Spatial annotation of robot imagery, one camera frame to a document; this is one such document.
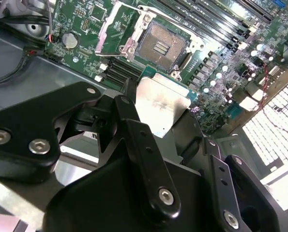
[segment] capacitor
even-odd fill
[[[229,70],[229,67],[226,64],[220,64],[220,69],[225,73]]]
[[[226,88],[229,92],[232,92],[232,90],[233,90],[232,86],[229,84],[226,84]]]
[[[218,79],[222,78],[222,73],[221,72],[216,72],[215,75],[216,75],[216,77]]]
[[[232,104],[233,103],[233,100],[231,99],[230,96],[226,95],[226,100],[229,104]]]
[[[251,55],[252,57],[255,57],[256,55],[258,55],[258,51],[254,50],[254,51],[252,51],[252,52],[250,53],[250,55]]]
[[[203,116],[205,115],[204,110],[200,110],[200,111],[199,111],[199,114],[200,114],[201,117],[203,117]]]
[[[211,86],[215,86],[217,84],[217,82],[213,78],[209,79],[208,82]]]
[[[79,44],[78,36],[72,32],[67,32],[62,35],[62,43],[67,49],[76,48]]]
[[[268,61],[273,61],[274,60],[274,57],[271,54],[269,54],[267,52],[263,52],[262,54]]]
[[[260,43],[260,44],[257,45],[257,50],[258,51],[263,51],[264,49],[265,49],[265,45],[264,44]]]
[[[207,87],[202,88],[202,90],[203,90],[204,93],[208,93],[210,91],[210,89],[207,88]]]

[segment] black plastic bracket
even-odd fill
[[[241,218],[230,169],[221,161],[218,145],[203,138],[200,152],[189,162],[188,167],[199,171],[205,179],[206,190],[210,195],[207,206],[219,226],[226,228],[226,231],[250,232]]]
[[[10,139],[0,144],[0,177],[46,180],[60,156],[59,142],[69,118],[86,103],[95,105],[100,96],[96,87],[79,82],[1,110],[0,130]],[[45,140],[49,151],[31,152],[29,144],[35,139]]]
[[[238,156],[226,158],[244,221],[252,231],[288,231],[288,215]]]
[[[145,214],[155,223],[178,217],[181,201],[149,126],[140,122],[133,101],[125,96],[115,97],[112,113],[112,135],[99,135],[99,166],[126,150]],[[172,203],[162,201],[162,189],[172,195]]]

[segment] mounting hole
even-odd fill
[[[140,134],[142,135],[142,136],[144,136],[144,137],[146,137],[147,136],[147,134],[146,134],[146,132],[144,132],[144,131],[140,131]]]
[[[153,153],[153,150],[152,150],[150,147],[146,147],[146,151],[147,151],[148,153],[150,153],[150,154]]]
[[[223,183],[223,185],[227,186],[227,181],[221,179],[221,183]]]

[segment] ram slot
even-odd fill
[[[224,8],[222,8],[219,4],[217,4],[216,2],[212,1],[212,0],[200,0],[201,2],[206,2],[210,3],[211,5],[219,8],[219,10],[222,11],[222,14],[224,14],[225,16],[227,16],[228,18],[232,19],[235,23],[237,23],[238,25],[242,25],[244,28],[249,28],[249,26],[247,24],[245,24],[244,22],[238,20],[235,16],[231,15],[228,11],[226,11]]]
[[[251,0],[235,0],[263,22],[270,24],[274,17]]]
[[[226,46],[228,44],[228,41],[225,41],[215,34],[213,34],[211,31],[207,30],[205,27],[201,26],[198,22],[194,21],[193,19],[189,20],[182,12],[180,12],[178,9],[173,8],[172,4],[168,2],[168,0],[158,0],[159,3],[170,9],[171,11],[178,14],[183,20],[185,20],[188,24],[190,24],[192,27],[199,28],[201,31],[203,31],[205,34],[213,38],[214,40],[218,41],[220,44]]]
[[[190,11],[194,16],[200,18],[203,22],[206,22],[211,28],[215,29],[219,33],[225,35],[229,40],[237,41],[238,38],[234,37],[232,34],[230,34],[228,31],[224,30],[222,27],[211,21],[210,19],[206,19],[204,15],[202,15],[200,12],[195,10],[194,5],[186,3],[184,0],[175,0],[176,3],[178,3],[180,6],[185,7],[188,11]]]
[[[213,12],[211,9],[209,9],[207,6],[198,3],[197,7],[204,12],[206,15],[210,15],[211,17],[216,18],[220,23],[222,23],[223,25],[225,25],[225,27],[227,27],[228,29],[234,31],[234,32],[238,32],[238,31],[242,31],[242,29],[240,29],[239,27],[235,27],[233,24],[229,23],[227,20],[225,20],[222,16],[216,14],[215,12]]]

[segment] connector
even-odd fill
[[[274,0],[275,4],[280,8],[285,8],[286,5],[281,0]]]

